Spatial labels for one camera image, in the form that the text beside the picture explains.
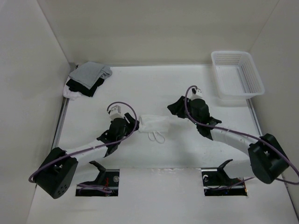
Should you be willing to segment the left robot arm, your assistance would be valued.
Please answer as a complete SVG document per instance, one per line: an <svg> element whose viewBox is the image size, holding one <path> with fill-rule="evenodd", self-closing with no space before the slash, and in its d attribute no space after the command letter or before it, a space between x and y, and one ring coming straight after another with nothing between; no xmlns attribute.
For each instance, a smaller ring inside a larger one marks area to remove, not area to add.
<svg viewBox="0 0 299 224"><path fill-rule="evenodd" d="M129 113L114 118L108 130L89 144L69 150L59 147L52 149L30 180L53 199L58 199L71 186L79 164L95 164L96 159L110 156L138 128L138 119Z"/></svg>

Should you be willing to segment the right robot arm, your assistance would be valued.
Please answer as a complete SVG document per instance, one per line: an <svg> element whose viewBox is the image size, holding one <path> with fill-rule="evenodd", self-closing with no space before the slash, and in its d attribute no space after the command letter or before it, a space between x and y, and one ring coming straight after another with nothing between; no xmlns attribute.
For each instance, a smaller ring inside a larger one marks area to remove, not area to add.
<svg viewBox="0 0 299 224"><path fill-rule="evenodd" d="M192 121L203 137L246 154L253 175L263 183L272 183L290 166L290 161L273 135L265 134L255 138L222 127L222 121L210 116L209 107L201 98L181 96L177 102L168 105L167 109L172 115Z"/></svg>

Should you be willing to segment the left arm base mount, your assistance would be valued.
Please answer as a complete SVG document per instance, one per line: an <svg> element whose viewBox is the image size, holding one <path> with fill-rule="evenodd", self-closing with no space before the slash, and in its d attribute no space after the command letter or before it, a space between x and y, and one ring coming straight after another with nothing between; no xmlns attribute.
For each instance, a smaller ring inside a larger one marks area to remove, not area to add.
<svg viewBox="0 0 299 224"><path fill-rule="evenodd" d="M96 161L90 161L91 165L95 166L98 175L94 180L86 181L76 186L75 196L81 197L110 197L118 196L120 170L119 169L106 169Z"/></svg>

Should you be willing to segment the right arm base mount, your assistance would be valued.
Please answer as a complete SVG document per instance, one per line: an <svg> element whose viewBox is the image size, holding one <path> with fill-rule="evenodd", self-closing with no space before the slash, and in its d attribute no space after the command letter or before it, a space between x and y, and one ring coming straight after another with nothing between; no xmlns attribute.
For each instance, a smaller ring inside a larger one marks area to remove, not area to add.
<svg viewBox="0 0 299 224"><path fill-rule="evenodd" d="M202 168L201 175L205 196L247 196L243 178L230 178L224 168L232 161L226 160L218 167Z"/></svg>

